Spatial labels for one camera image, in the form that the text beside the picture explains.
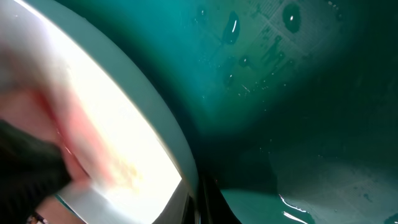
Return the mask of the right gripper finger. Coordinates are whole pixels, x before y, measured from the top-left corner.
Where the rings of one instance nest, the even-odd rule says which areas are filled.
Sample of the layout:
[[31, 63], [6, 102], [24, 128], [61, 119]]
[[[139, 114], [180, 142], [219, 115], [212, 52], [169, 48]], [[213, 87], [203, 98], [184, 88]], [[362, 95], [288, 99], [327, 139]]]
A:
[[214, 179], [201, 175], [198, 197], [189, 197], [185, 204], [182, 224], [241, 224], [236, 218]]

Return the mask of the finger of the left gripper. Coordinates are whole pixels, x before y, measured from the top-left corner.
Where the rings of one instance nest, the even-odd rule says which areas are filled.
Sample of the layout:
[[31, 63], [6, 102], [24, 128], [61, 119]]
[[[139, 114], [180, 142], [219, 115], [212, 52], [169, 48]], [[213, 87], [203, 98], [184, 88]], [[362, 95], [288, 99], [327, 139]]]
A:
[[25, 223], [71, 181], [56, 144], [1, 121], [1, 223]]

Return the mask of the light blue plate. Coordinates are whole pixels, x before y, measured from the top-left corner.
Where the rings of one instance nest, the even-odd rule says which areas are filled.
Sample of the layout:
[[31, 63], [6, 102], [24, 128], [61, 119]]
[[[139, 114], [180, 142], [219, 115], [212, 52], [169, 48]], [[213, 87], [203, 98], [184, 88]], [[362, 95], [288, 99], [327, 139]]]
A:
[[198, 174], [177, 121], [107, 36], [55, 1], [1, 2], [1, 91], [41, 92], [90, 156], [91, 187], [62, 190], [82, 223], [182, 223]]

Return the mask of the green pink sponge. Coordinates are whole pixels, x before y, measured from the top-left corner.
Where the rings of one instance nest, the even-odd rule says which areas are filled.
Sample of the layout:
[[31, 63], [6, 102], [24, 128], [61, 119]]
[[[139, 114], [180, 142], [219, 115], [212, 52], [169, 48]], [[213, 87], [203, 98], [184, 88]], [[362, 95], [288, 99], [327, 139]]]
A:
[[64, 206], [56, 195], [65, 189], [88, 190], [93, 180], [92, 172], [99, 167], [72, 142], [66, 121], [53, 112], [41, 92], [18, 88], [1, 91], [2, 120], [35, 138], [56, 144], [72, 178], [67, 186], [44, 199], [30, 216], [41, 215], [50, 223], [82, 223], [82, 219]]

